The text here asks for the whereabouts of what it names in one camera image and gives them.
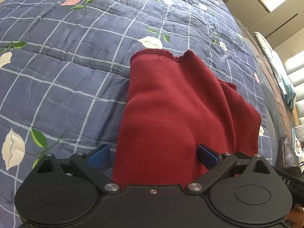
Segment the person left hand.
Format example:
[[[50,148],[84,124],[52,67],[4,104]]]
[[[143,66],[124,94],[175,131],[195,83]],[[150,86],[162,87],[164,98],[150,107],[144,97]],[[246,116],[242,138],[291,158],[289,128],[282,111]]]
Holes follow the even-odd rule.
[[[298,205],[291,208],[286,219],[292,228],[303,228],[304,226],[304,211],[303,207]]]

